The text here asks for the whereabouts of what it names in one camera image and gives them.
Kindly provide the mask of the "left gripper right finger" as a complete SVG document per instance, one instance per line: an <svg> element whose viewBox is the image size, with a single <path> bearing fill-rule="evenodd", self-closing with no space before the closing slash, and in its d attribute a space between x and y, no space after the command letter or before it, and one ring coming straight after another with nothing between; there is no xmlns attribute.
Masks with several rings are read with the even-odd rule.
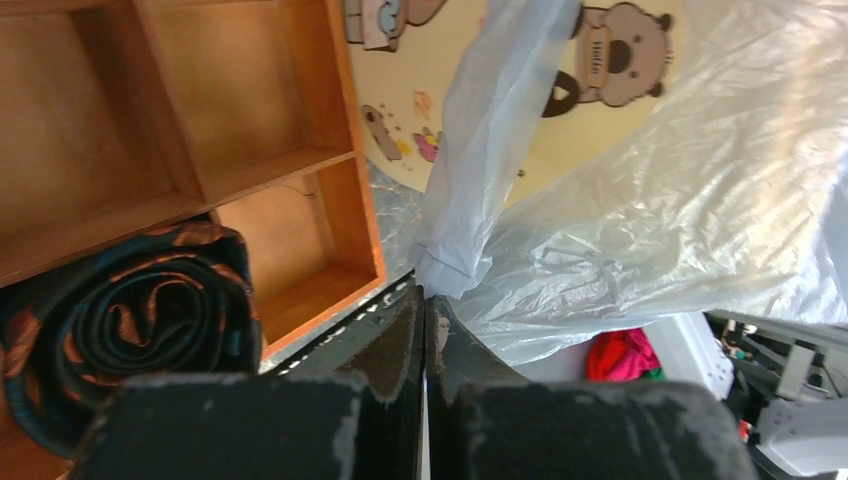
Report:
<svg viewBox="0 0 848 480"><path fill-rule="evenodd" d="M435 479L754 479L728 409L682 382L533 382L425 303Z"/></svg>

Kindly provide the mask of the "black orange rolled belt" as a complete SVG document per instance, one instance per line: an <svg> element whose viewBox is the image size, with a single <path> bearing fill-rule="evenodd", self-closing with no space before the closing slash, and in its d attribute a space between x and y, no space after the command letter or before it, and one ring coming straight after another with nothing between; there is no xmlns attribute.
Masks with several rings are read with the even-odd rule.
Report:
<svg viewBox="0 0 848 480"><path fill-rule="evenodd" d="M137 235L1 292L8 414L66 459L126 379L254 373L262 349L245 239L211 221Z"/></svg>

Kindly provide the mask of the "light blue plastic trash bag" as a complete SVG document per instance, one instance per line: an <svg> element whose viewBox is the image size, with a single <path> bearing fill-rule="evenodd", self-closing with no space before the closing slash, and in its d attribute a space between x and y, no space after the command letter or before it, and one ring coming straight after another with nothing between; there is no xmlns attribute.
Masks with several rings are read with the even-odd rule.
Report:
<svg viewBox="0 0 848 480"><path fill-rule="evenodd" d="M508 205L578 5L488 5L445 97L410 260L506 362L688 312L846 323L821 235L846 185L846 3L684 13L683 67L647 121Z"/></svg>

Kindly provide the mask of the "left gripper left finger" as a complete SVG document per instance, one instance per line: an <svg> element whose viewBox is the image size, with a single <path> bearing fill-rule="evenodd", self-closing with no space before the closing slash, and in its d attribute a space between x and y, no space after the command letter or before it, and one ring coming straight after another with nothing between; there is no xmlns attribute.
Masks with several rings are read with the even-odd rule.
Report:
<svg viewBox="0 0 848 480"><path fill-rule="evenodd" d="M136 376L95 415L73 479L416 479L423 301L329 372Z"/></svg>

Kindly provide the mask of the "pink cloth pile outside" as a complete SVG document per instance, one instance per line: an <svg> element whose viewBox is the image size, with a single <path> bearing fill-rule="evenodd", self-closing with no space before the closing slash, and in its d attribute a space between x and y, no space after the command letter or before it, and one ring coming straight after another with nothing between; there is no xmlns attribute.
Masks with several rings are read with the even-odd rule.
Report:
<svg viewBox="0 0 848 480"><path fill-rule="evenodd" d="M590 381L663 381L661 363L642 328L598 335L586 357L585 376Z"/></svg>

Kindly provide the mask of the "orange compartment tray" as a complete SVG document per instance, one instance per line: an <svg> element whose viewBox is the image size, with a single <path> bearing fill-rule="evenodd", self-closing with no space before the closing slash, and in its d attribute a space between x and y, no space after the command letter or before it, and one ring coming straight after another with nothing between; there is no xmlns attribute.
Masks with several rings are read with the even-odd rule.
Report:
<svg viewBox="0 0 848 480"><path fill-rule="evenodd" d="M262 360L385 276L356 107L336 1L3 2L1 292L211 221L245 239ZM71 457L1 379L2 477Z"/></svg>

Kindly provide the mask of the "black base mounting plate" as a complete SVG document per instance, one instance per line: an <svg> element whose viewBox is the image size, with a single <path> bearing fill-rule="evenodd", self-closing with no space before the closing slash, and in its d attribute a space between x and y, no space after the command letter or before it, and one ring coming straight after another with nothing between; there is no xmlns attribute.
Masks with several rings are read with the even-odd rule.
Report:
<svg viewBox="0 0 848 480"><path fill-rule="evenodd" d="M274 354L263 362L260 373L283 376L301 371L329 372L342 366L388 327L414 285L414 271L408 270L368 294L354 308L336 315L308 342L297 341L296 348L285 347L283 354Z"/></svg>

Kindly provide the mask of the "yellow round trash bin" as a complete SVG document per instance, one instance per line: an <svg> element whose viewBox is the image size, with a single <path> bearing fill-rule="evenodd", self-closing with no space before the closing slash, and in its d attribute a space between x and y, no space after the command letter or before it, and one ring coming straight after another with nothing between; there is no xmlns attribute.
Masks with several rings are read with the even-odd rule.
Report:
<svg viewBox="0 0 848 480"><path fill-rule="evenodd" d="M424 190L443 99L486 3L345 1L342 12L366 156ZM680 1L582 2L510 200L544 189L644 123L671 87L685 30Z"/></svg>

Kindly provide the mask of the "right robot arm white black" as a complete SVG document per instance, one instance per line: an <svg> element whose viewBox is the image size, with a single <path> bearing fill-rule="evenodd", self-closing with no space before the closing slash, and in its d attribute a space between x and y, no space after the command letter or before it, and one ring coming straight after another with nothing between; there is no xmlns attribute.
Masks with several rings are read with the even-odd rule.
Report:
<svg viewBox="0 0 848 480"><path fill-rule="evenodd" d="M533 380L587 378L616 364L628 377L649 367L709 390L733 413L738 434L768 479L847 476L847 328L719 311L582 323L563 347L544 347L518 371Z"/></svg>

